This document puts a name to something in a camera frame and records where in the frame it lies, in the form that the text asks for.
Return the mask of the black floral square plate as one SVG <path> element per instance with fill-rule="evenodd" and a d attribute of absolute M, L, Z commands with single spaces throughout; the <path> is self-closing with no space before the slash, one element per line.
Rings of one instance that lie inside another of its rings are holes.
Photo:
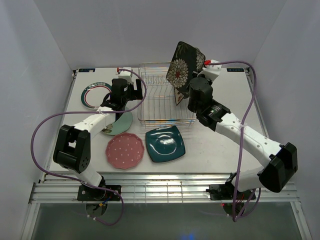
<path fill-rule="evenodd" d="M 179 41 L 170 62 L 166 80 L 184 98 L 189 97 L 189 84 L 196 73 L 202 71 L 206 56 L 190 44 Z"/>

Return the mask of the wire dish rack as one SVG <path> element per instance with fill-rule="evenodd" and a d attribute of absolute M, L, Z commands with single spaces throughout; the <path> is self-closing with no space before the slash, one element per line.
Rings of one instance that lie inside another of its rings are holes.
<path fill-rule="evenodd" d="M 188 128 L 196 121 L 196 115 L 188 110 L 187 99 L 176 104 L 176 90 L 166 79 L 169 65 L 169 62 L 145 62 L 138 67 L 147 91 L 137 117 L 145 128 Z"/>

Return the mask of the cream floral square plate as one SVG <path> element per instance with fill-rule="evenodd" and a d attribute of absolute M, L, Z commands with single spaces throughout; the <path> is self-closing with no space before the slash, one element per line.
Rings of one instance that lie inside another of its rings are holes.
<path fill-rule="evenodd" d="M 175 104 L 178 106 L 183 99 L 187 99 L 189 97 L 189 93 L 186 90 L 180 91 L 178 89 L 174 89 L 174 99 Z"/>

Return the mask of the teal square plate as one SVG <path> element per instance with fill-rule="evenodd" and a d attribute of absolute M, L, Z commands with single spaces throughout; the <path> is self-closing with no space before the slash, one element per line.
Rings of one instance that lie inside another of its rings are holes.
<path fill-rule="evenodd" d="M 176 126 L 146 132 L 145 145 L 151 161 L 156 164 L 171 162 L 186 154 L 184 140 Z"/>

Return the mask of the pink dotted plate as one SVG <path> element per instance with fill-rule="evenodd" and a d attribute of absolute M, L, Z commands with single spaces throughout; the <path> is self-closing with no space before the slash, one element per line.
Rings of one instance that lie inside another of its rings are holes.
<path fill-rule="evenodd" d="M 136 167 L 143 159 L 143 141 L 134 133 L 124 132 L 114 136 L 105 148 L 107 162 L 116 169 Z"/>

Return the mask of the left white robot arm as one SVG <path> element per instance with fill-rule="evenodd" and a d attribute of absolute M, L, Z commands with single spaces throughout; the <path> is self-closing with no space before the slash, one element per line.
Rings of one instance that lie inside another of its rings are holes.
<path fill-rule="evenodd" d="M 117 122 L 123 114 L 129 112 L 129 101 L 143 101 L 146 94 L 141 78 L 136 81 L 136 88 L 125 78 L 112 79 L 111 92 L 102 100 L 98 109 L 89 117 L 74 125 L 63 125 L 59 129 L 53 161 L 74 173 L 84 184 L 85 192 L 95 200 L 106 195 L 104 178 L 90 165 L 91 140 L 107 126 Z"/>

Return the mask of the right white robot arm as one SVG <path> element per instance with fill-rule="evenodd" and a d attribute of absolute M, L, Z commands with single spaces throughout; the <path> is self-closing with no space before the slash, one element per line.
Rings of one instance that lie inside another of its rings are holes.
<path fill-rule="evenodd" d="M 203 76 L 189 83 L 188 109 L 199 122 L 223 135 L 246 150 L 260 167 L 241 171 L 238 167 L 225 182 L 226 194 L 237 199 L 246 191 L 266 188 L 279 193 L 298 170 L 297 148 L 292 143 L 281 144 L 244 125 L 227 107 L 213 99 L 211 82 Z"/>

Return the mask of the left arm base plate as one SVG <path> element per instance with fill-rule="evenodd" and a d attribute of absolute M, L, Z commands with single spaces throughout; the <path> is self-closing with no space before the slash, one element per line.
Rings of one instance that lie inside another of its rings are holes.
<path fill-rule="evenodd" d="M 119 201 L 120 197 L 113 192 L 91 188 L 88 186 L 81 185 L 78 188 L 77 198 L 78 201 Z"/>

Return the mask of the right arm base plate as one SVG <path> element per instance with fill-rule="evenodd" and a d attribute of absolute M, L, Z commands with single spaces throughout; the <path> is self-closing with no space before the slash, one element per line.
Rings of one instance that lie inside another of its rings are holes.
<path fill-rule="evenodd" d="M 209 193 L 209 198 L 212 201 L 232 200 L 234 198 L 234 189 L 235 187 L 232 184 L 210 184 L 205 191 Z M 248 200 L 252 193 L 251 190 L 237 191 L 236 200 Z"/>

